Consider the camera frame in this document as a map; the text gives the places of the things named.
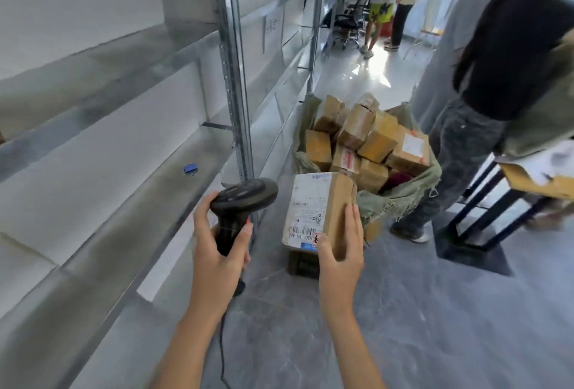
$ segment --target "green sack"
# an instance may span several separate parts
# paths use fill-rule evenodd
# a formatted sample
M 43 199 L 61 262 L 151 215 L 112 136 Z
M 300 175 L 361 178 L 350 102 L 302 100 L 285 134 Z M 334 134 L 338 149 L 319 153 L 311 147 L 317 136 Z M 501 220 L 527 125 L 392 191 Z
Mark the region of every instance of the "green sack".
M 305 131 L 311 129 L 315 122 L 317 109 L 321 100 L 314 95 L 307 95 L 303 108 L 301 110 L 301 119 L 297 129 L 293 134 L 293 164 L 295 173 L 320 173 L 319 168 L 307 158 L 305 153 Z M 418 130 L 419 126 L 414 121 L 408 103 L 386 110 L 389 114 L 398 119 L 409 130 Z M 433 190 L 440 180 L 442 173 L 441 167 L 434 156 L 430 154 L 430 168 L 420 176 L 413 178 L 410 182 L 403 183 L 386 193 L 383 196 L 377 196 L 368 191 L 360 191 L 357 195 L 357 204 L 361 212 L 363 225 L 377 220 L 384 216 L 391 219 L 398 219 L 414 209 L 420 202 L 427 190 Z

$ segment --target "hand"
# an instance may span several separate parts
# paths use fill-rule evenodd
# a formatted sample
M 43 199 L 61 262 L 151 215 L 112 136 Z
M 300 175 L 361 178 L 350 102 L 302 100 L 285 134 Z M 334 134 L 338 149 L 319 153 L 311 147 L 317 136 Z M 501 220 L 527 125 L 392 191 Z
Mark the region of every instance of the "hand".
M 217 325 L 225 313 L 237 287 L 244 265 L 249 262 L 249 240 L 253 224 L 248 222 L 241 231 L 227 257 L 217 250 L 207 211 L 217 192 L 208 194 L 197 206 L 193 221 L 197 245 L 193 252 L 193 284 L 188 313 Z
M 353 295 L 364 267 L 363 226 L 359 216 L 359 206 L 345 208 L 345 238 L 347 254 L 345 260 L 337 262 L 331 242 L 323 237 L 317 243 L 319 253 L 319 293 L 321 311 L 329 324 L 341 317 L 353 315 Z

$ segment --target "table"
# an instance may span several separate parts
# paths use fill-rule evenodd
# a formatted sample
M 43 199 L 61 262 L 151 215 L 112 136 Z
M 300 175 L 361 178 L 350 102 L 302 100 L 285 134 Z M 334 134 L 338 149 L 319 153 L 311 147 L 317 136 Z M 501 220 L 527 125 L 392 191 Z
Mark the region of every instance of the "table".
M 493 161 L 463 196 L 470 197 L 496 165 Z M 542 212 L 552 199 L 574 200 L 574 179 L 557 176 L 546 185 L 540 186 L 535 184 L 520 166 L 498 165 L 500 170 L 496 175 L 468 201 L 460 212 L 443 213 L 433 221 L 434 230 L 437 231 L 434 240 L 437 255 L 442 259 L 510 276 L 512 270 L 500 246 L 501 242 L 522 227 L 528 219 Z M 506 179 L 510 189 L 472 225 L 462 231 L 462 221 L 502 179 Z M 538 194 L 542 197 L 502 231 L 495 233 L 491 227 L 492 223 L 526 193 Z

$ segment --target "fingernail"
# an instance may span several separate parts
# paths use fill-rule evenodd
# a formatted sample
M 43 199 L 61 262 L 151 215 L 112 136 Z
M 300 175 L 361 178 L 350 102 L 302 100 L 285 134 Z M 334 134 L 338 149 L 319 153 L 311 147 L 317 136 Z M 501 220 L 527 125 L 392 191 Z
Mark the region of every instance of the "fingernail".
M 251 236 L 251 234 L 253 233 L 253 224 L 251 224 L 250 222 L 247 223 L 245 226 L 241 228 L 241 231 Z

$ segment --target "black shirt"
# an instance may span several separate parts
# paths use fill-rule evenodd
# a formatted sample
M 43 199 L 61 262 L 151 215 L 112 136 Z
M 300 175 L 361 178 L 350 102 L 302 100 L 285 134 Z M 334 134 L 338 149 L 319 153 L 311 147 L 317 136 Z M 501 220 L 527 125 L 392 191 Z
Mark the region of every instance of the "black shirt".
M 550 51 L 573 28 L 567 0 L 507 0 L 479 50 L 464 101 L 493 120 L 515 119 L 549 88 Z

